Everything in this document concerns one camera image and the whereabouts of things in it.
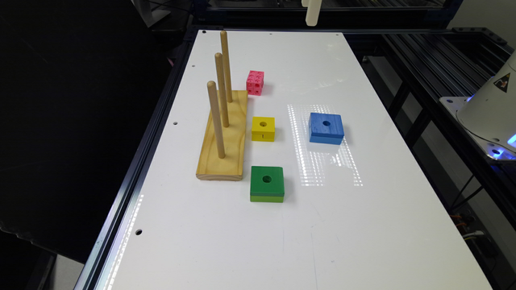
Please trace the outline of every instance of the cable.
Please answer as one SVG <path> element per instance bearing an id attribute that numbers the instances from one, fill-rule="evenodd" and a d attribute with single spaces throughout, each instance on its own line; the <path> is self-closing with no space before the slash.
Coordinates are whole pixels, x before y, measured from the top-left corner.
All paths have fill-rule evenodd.
<path id="1" fill-rule="evenodd" d="M 480 186 L 477 190 L 475 190 L 474 193 L 472 193 L 469 197 L 466 197 L 463 201 L 459 202 L 458 205 L 451 208 L 451 210 L 458 209 L 462 205 L 464 205 L 466 202 L 468 202 L 470 199 L 474 198 L 482 189 L 484 189 L 484 186 Z"/>
<path id="2" fill-rule="evenodd" d="M 172 1 L 172 0 L 169 0 L 169 1 L 167 1 L 167 2 L 163 2 L 163 3 L 154 2 L 154 1 L 150 1 L 150 0 L 145 0 L 145 1 L 147 1 L 147 2 L 149 2 L 149 3 L 156 4 L 156 5 L 158 5 L 158 7 L 160 7 L 160 6 L 165 6 L 165 7 L 169 7 L 169 8 L 174 8 L 174 9 L 178 9 L 178 10 L 183 10 L 183 11 L 186 11 L 186 12 L 188 12 L 188 13 L 192 14 L 192 12 L 191 12 L 190 10 L 186 10 L 186 9 L 179 8 L 179 7 L 175 7 L 175 6 L 165 5 L 165 3 L 168 3 L 168 2 L 170 2 L 170 1 Z"/>
<path id="3" fill-rule="evenodd" d="M 513 281 L 513 283 L 511 283 L 511 284 L 509 285 L 509 287 L 507 287 L 507 288 L 506 288 L 506 290 L 509 290 L 511 287 L 513 287 L 515 283 L 516 283 L 516 279 Z"/>
<path id="4" fill-rule="evenodd" d="M 459 194 L 457 194 L 457 197 L 455 198 L 455 200 L 453 200 L 453 202 L 451 203 L 450 205 L 450 209 L 453 209 L 453 205 L 455 205 L 455 203 L 457 202 L 457 200 L 459 199 L 459 197 L 462 195 L 462 192 L 466 189 L 466 187 L 468 186 L 468 184 L 471 182 L 471 180 L 473 179 L 473 177 L 475 177 L 473 174 L 471 175 L 471 177 L 469 177 L 468 181 L 466 181 L 466 184 L 462 187 L 462 189 L 459 191 Z"/>
<path id="5" fill-rule="evenodd" d="M 468 237 L 477 237 L 477 236 L 480 236 L 480 235 L 484 235 L 485 233 L 481 230 L 475 230 L 474 232 L 472 233 L 469 233 L 469 234 L 463 234 L 462 235 L 462 238 L 466 239 Z"/>

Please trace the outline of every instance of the pink dice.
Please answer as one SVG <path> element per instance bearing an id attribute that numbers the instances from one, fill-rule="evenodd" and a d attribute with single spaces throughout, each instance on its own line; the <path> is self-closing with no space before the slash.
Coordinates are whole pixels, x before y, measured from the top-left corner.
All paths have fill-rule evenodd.
<path id="1" fill-rule="evenodd" d="M 248 94 L 261 96 L 264 88 L 264 72 L 251 71 L 247 81 Z"/>

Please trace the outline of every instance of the green block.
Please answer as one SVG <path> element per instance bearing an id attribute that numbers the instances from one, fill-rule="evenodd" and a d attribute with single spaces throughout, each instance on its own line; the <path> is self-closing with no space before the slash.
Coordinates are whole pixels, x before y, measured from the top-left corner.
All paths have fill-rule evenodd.
<path id="1" fill-rule="evenodd" d="M 283 197 L 283 168 L 251 166 L 251 196 Z"/>
<path id="2" fill-rule="evenodd" d="M 283 202 L 283 197 L 258 197 L 258 196 L 251 196 L 251 201 L 254 201 L 254 202 Z"/>

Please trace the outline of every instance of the blue block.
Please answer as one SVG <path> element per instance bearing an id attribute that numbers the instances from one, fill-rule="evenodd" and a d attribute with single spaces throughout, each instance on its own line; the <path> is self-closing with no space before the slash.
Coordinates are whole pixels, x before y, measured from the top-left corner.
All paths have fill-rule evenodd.
<path id="1" fill-rule="evenodd" d="M 344 138 L 342 118 L 338 114 L 310 113 L 310 142 L 340 145 Z"/>

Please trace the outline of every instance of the yellow square block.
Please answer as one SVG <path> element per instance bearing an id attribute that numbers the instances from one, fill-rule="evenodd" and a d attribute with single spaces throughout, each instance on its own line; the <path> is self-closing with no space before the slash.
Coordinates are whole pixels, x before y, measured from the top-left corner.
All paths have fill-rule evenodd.
<path id="1" fill-rule="evenodd" d="M 274 118 L 252 117 L 252 141 L 274 142 Z"/>
<path id="2" fill-rule="evenodd" d="M 253 134 L 253 135 L 251 135 L 251 141 L 274 142 L 274 138 L 264 138 L 263 135 Z"/>

